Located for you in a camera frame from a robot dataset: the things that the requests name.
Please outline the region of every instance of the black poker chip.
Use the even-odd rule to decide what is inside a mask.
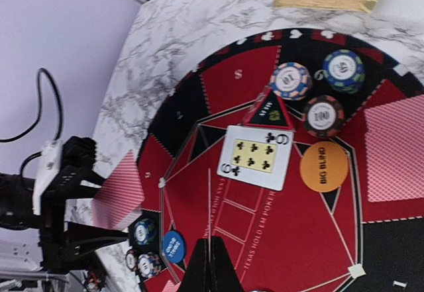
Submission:
[[[138,253],[136,250],[130,249],[127,251],[125,256],[125,264],[131,271],[135,271],[137,269]]]
[[[341,130],[345,121],[343,106],[329,95],[308,101],[303,110],[306,131],[317,138],[330,138]]]

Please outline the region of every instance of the six of clubs card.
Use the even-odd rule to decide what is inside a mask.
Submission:
[[[292,131],[229,126],[217,173],[281,191],[292,144]]]

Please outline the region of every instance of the marble table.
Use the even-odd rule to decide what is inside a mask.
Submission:
[[[96,170],[108,176],[146,129],[179,80],[214,51],[278,28],[321,28],[353,35],[385,51],[424,81],[424,0],[380,0],[371,15],[273,8],[273,0],[151,0],[140,8],[115,67],[94,139]],[[69,205],[71,220],[91,224],[89,201]],[[139,291],[125,266],[128,244],[98,254],[122,291]]]

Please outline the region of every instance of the red poker mat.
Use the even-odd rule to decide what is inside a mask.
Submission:
[[[140,250],[161,250],[170,229],[187,244],[183,262],[167,264],[158,277],[141,280],[149,292],[167,280],[181,280],[198,238],[207,237],[207,170],[212,177],[212,235],[227,245],[245,290],[408,291],[424,287],[424,199],[369,203],[367,200],[364,109],[422,94],[411,73],[398,74],[393,58],[357,38],[308,28],[273,30],[219,50],[187,74],[157,112],[138,156],[146,201],[160,235]],[[333,91],[322,79],[325,57],[342,48],[356,52],[366,69],[355,95]],[[216,167],[226,129],[239,124],[276,66],[298,62],[308,68],[313,89],[301,101],[285,101],[295,126],[283,191],[271,191],[218,176]],[[336,191],[309,190],[299,174],[302,154],[318,139],[300,118],[313,97],[332,95],[344,107],[346,124],[332,139],[348,153],[350,173]],[[166,187],[158,188],[161,177]],[[362,264],[366,275],[353,279],[348,267]]]

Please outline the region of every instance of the poker mat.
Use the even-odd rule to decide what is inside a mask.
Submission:
[[[357,53],[366,70],[354,95],[333,91],[324,78],[325,57],[342,48]],[[284,101],[295,134],[283,190],[217,175],[227,127],[252,112],[285,62],[305,66],[313,88],[303,100]],[[160,274],[140,277],[140,287],[157,292],[167,280],[182,280],[196,240],[207,238],[210,168],[211,232],[223,238],[246,291],[401,291],[394,281],[407,283],[406,291],[422,291],[424,199],[368,202],[364,109],[423,92],[419,80],[387,54],[328,30],[273,30],[210,55],[163,102],[140,148],[143,218],[155,220],[159,234],[147,246],[138,246],[133,236],[130,243],[160,253],[164,234],[177,230],[187,247],[183,261],[163,259]],[[299,172],[302,155],[319,141],[300,120],[305,104],[318,95],[340,101],[346,117],[331,140],[348,154],[350,171],[330,193],[308,189]],[[353,279],[348,268],[356,264],[366,275]]]

